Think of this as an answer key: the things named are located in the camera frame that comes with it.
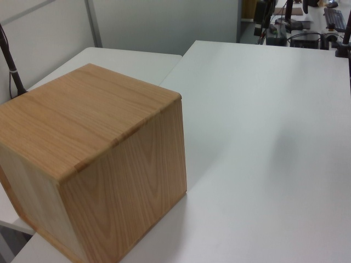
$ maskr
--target white desk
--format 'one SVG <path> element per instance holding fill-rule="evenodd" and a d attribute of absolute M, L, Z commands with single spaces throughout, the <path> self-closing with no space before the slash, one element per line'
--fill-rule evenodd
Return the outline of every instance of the white desk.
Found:
<path fill-rule="evenodd" d="M 195 42 L 161 84 L 183 97 L 188 194 L 122 262 L 349 262 L 348 74 L 323 50 Z M 68 262 L 34 237 L 14 263 Z"/>
<path fill-rule="evenodd" d="M 181 58 L 180 55 L 87 48 L 30 89 L 39 87 L 87 63 L 93 63 L 133 78 L 160 85 Z M 0 225 L 31 235 L 35 234 L 35 231 L 18 217 L 1 184 Z"/>

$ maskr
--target black cable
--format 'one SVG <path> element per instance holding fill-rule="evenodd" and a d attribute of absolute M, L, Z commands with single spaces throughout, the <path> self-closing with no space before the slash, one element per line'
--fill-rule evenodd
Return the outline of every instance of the black cable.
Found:
<path fill-rule="evenodd" d="M 7 36 L 6 36 L 5 31 L 4 31 L 4 29 L 3 29 L 2 27 L 1 27 L 1 33 L 2 33 L 2 35 L 3 35 L 4 38 L 5 38 L 7 47 L 9 48 L 9 41 L 7 40 Z"/>
<path fill-rule="evenodd" d="M 10 92 L 10 98 L 13 99 L 12 93 L 11 93 L 11 72 L 9 72 L 9 92 Z"/>
<path fill-rule="evenodd" d="M 9 41 L 7 40 L 7 36 L 6 36 L 6 34 L 5 34 L 5 32 L 4 32 L 4 29 L 3 29 L 2 27 L 1 27 L 1 34 L 2 34 L 2 35 L 4 36 L 4 38 L 5 38 L 7 47 L 10 48 L 10 46 L 9 46 Z M 10 98 L 13 99 L 13 97 L 12 97 L 12 92 L 11 92 L 11 72 L 9 72 L 9 93 L 10 93 Z"/>
<path fill-rule="evenodd" d="M 281 9 L 280 21 L 283 20 L 283 11 L 284 11 L 284 8 L 286 7 L 286 5 L 287 5 L 287 1 L 285 2 L 285 4 L 283 5 L 283 8 Z"/>
<path fill-rule="evenodd" d="M 301 33 L 301 34 L 297 34 L 297 35 L 294 35 L 292 37 L 289 37 L 287 39 L 287 41 L 289 41 L 289 40 L 291 40 L 293 38 L 296 38 L 296 37 L 302 37 L 302 36 L 306 36 L 306 35 L 319 35 L 319 36 L 321 36 L 322 34 L 317 33 L 317 32 L 306 32 L 306 33 Z"/>

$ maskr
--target cord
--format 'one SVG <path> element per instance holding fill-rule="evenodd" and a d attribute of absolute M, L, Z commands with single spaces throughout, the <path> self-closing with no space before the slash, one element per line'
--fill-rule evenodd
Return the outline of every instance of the cord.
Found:
<path fill-rule="evenodd" d="M 9 92 L 10 92 L 10 98 L 13 99 L 12 93 L 11 93 L 11 72 L 9 72 Z"/>
<path fill-rule="evenodd" d="M 317 32 L 301 33 L 301 34 L 297 34 L 297 35 L 294 35 L 294 36 L 292 36 L 292 37 L 289 37 L 289 38 L 287 39 L 287 41 L 289 41 L 289 40 L 291 40 L 291 39 L 293 39 L 293 38 L 296 38 L 296 37 L 302 37 L 302 36 L 306 36 L 306 35 L 319 35 L 319 36 L 321 36 L 322 34 L 317 33 Z"/>
<path fill-rule="evenodd" d="M 4 31 L 4 29 L 2 28 L 2 26 L 1 26 L 0 28 L 1 28 L 1 34 L 2 34 L 2 35 L 4 36 L 4 38 L 5 38 L 7 48 L 10 49 L 9 41 L 7 40 L 7 36 L 6 36 L 6 34 L 5 34 L 5 31 Z M 12 92 L 11 92 L 11 72 L 10 72 L 10 71 L 9 71 L 9 93 L 10 93 L 10 98 L 13 99 L 13 97 L 12 97 Z"/>
<path fill-rule="evenodd" d="M 278 11 L 278 14 L 281 12 L 281 19 L 283 17 L 283 12 L 282 10 L 286 7 L 286 4 L 287 4 L 287 1 L 285 2 L 285 4 L 283 5 L 282 8 L 280 8 L 280 10 Z M 269 21 L 269 24 L 272 23 L 273 19 L 276 17 L 276 15 L 273 15 L 272 18 L 270 19 Z M 265 33 L 267 31 L 267 28 L 264 29 L 263 33 L 261 34 L 261 36 L 259 37 L 259 39 L 257 40 L 256 44 L 257 45 L 263 45 L 263 42 L 264 42 L 264 38 L 265 38 Z"/>
<path fill-rule="evenodd" d="M 1 27 L 1 32 L 2 32 L 2 35 L 5 37 L 7 47 L 9 47 L 9 42 L 7 40 L 7 36 L 6 36 L 5 31 L 2 27 Z"/>

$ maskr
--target black pole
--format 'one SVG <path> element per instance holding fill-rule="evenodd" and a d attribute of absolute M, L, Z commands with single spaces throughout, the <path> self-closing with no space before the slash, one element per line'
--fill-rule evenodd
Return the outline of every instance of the black pole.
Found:
<path fill-rule="evenodd" d="M 290 19 L 291 19 L 292 4 L 293 4 L 293 0 L 287 0 L 286 8 L 285 8 L 285 20 L 286 21 L 290 21 Z"/>
<path fill-rule="evenodd" d="M 0 47 L 1 47 L 2 53 L 4 54 L 7 66 L 10 69 L 10 73 L 12 75 L 13 81 L 16 84 L 17 94 L 18 96 L 20 96 L 22 94 L 25 94 L 27 90 L 25 90 L 25 88 L 23 87 L 22 81 L 20 79 L 20 75 L 18 74 L 17 68 L 15 66 L 15 62 L 12 59 L 8 43 L 6 42 L 6 38 L 3 32 L 4 30 L 0 24 Z"/>
<path fill-rule="evenodd" d="M 339 47 L 338 47 L 337 51 L 335 51 L 336 57 L 348 58 L 350 36 L 351 36 L 351 11 L 349 14 L 349 20 L 347 21 L 344 39 L 343 39 L 342 43 L 339 42 Z"/>

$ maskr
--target wooden cube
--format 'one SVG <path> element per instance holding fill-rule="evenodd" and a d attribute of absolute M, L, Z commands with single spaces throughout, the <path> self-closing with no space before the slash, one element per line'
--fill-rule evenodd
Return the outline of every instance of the wooden cube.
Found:
<path fill-rule="evenodd" d="M 181 96 L 88 64 L 0 106 L 0 181 L 73 262 L 118 262 L 186 193 Z"/>

